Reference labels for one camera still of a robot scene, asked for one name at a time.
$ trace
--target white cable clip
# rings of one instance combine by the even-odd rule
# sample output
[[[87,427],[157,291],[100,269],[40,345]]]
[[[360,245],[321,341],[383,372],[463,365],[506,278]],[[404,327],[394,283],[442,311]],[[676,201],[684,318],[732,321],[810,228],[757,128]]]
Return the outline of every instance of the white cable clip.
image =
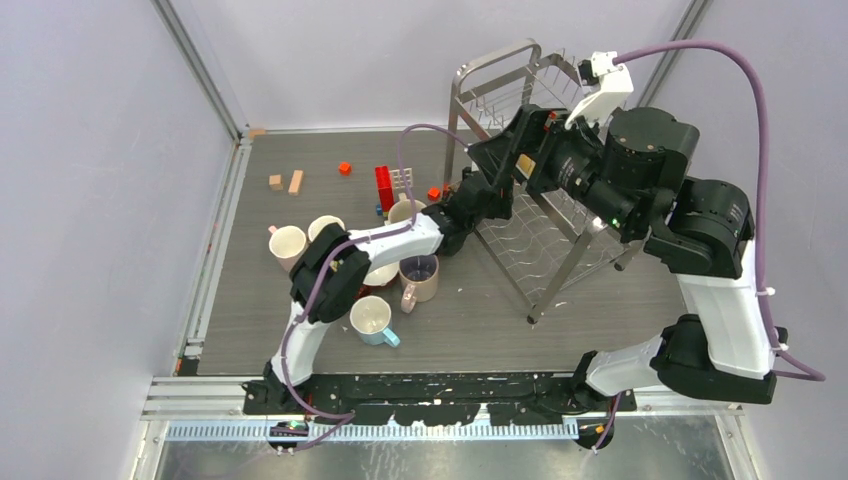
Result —
[[[764,292],[757,292],[756,295],[758,297],[773,297],[774,293],[775,293],[775,290],[773,288],[766,287],[766,290]]]

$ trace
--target gray wall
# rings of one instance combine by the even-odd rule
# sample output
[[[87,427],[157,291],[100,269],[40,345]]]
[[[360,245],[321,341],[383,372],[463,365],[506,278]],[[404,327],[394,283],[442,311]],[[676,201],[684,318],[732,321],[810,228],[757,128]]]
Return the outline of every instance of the gray wall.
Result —
[[[126,474],[230,140],[149,1],[0,15],[0,477]]]
[[[848,468],[845,18],[844,2],[720,1],[697,33],[744,53],[765,85],[772,308],[790,329],[796,357],[829,375],[824,384],[782,380],[772,405],[748,409],[769,478],[845,478]],[[683,54],[656,105],[701,129],[693,174],[727,179],[753,196],[754,104],[733,63],[712,52]]]
[[[230,110],[268,129],[445,124],[450,84],[464,63],[525,37],[546,54],[636,48],[670,38],[689,3],[172,1]],[[631,69],[637,89],[654,61]]]

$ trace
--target mug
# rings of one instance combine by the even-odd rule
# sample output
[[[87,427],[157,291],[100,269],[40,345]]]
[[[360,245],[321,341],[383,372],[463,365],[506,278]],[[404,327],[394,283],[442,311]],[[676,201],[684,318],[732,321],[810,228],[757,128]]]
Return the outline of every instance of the mug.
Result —
[[[399,269],[398,262],[384,265],[366,275],[362,283],[369,287],[385,287],[395,279]]]
[[[415,201],[415,211],[418,213],[421,213],[421,209],[426,206],[424,202]],[[389,209],[389,223],[399,223],[410,218],[412,218],[412,202],[406,199],[406,196]]]
[[[392,307],[380,297],[372,295],[357,300],[350,309],[350,324],[368,345],[400,345],[400,339],[391,329]]]
[[[309,224],[309,228],[306,229],[306,236],[309,238],[309,243],[314,242],[315,237],[321,233],[321,230],[331,223],[338,223],[339,226],[342,227],[342,230],[344,230],[344,222],[341,218],[334,217],[332,215],[321,215],[313,220],[312,223]]]
[[[268,250],[274,254],[283,270],[291,271],[294,264],[306,251],[306,234],[294,225],[282,228],[271,225],[268,227],[268,231],[271,232]]]
[[[409,313],[418,302],[436,296],[439,286],[439,257],[419,255],[400,261],[400,281],[404,286],[401,310]]]

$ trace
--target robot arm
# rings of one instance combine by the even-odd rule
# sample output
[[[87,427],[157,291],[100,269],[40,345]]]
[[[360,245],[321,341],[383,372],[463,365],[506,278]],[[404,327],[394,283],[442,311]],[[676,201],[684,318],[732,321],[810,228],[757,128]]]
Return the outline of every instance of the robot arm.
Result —
[[[369,271],[414,255],[455,254],[484,218],[511,217],[518,181],[534,193],[565,190],[623,243],[645,240],[645,253],[677,275],[689,311],[643,344],[585,354],[571,381],[577,402],[591,408],[623,390],[657,384],[694,398],[771,401],[775,356],[757,305],[748,199],[730,183],[686,175],[698,130],[662,110],[620,112],[600,141],[599,124],[632,91],[626,68],[612,66],[614,56],[596,54],[580,65],[586,83],[600,88],[573,112],[522,106],[502,133],[469,147],[477,169],[463,171],[458,190],[423,209],[411,229],[359,243],[334,259],[308,321],[289,343],[285,365],[294,385],[312,374],[329,323],[350,309]],[[289,323],[302,313],[333,248],[397,228],[325,227],[292,269]],[[785,330],[778,330],[785,342]],[[271,363],[283,381],[280,352]]]

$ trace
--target metal floor panel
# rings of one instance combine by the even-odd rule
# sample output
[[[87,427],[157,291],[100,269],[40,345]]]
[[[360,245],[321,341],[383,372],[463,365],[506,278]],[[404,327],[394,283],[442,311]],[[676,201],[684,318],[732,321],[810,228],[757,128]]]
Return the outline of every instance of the metal floor panel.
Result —
[[[570,440],[327,443],[279,457],[265,442],[168,441],[159,466],[163,480],[733,478],[711,416],[619,418],[598,456]]]

